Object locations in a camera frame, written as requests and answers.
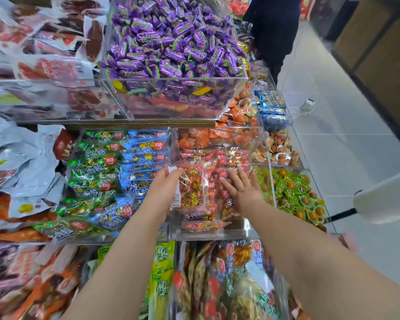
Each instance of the hand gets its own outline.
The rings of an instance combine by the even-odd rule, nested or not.
[[[166,168],[157,172],[142,205],[139,207],[143,210],[142,213],[147,213],[160,223],[166,220],[166,215],[175,199],[175,191],[179,185],[182,171],[182,168],[178,168],[168,176],[166,176]]]
[[[259,187],[258,178],[252,171],[251,179],[249,180],[243,168],[237,167],[237,173],[230,169],[228,171],[234,186],[231,185],[225,178],[220,177],[221,183],[227,189],[228,193],[233,197],[236,209],[244,215],[253,207],[254,202],[265,203],[264,195]]]

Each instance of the white floor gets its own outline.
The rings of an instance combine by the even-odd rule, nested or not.
[[[316,101],[293,127],[331,215],[351,208],[358,190],[400,173],[400,142],[307,22],[300,23],[278,89],[288,107]],[[349,232],[361,258],[400,284],[400,223],[374,225],[354,215],[335,228]]]

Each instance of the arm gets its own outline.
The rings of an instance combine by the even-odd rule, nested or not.
[[[141,207],[123,227],[92,279],[62,319],[138,319],[154,259],[159,227],[166,219],[181,169],[160,170]]]
[[[230,171],[235,198],[276,268],[314,320],[400,320],[400,285],[305,221],[266,204],[256,175]]]

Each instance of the left hand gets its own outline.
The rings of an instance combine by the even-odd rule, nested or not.
[[[182,172],[183,169],[178,168],[166,176],[166,168],[158,171],[139,209],[163,223],[175,199],[176,187],[179,186]]]

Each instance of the right hand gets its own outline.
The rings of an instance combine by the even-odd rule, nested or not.
[[[234,186],[223,177],[220,177],[219,179],[227,189],[228,193],[233,197],[236,209],[244,215],[252,209],[255,202],[265,203],[265,199],[261,188],[259,187],[256,173],[252,171],[251,180],[249,180],[243,168],[239,166],[237,167],[237,170],[238,175],[232,169],[228,171]]]

